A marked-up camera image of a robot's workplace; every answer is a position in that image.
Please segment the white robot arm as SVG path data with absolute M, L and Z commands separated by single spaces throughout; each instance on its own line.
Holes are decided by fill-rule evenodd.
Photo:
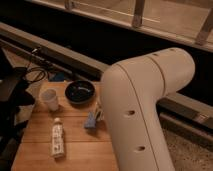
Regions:
M 193 58 L 180 48 L 119 61 L 103 73 L 100 101 L 119 171 L 175 171 L 156 103 L 194 73 Z

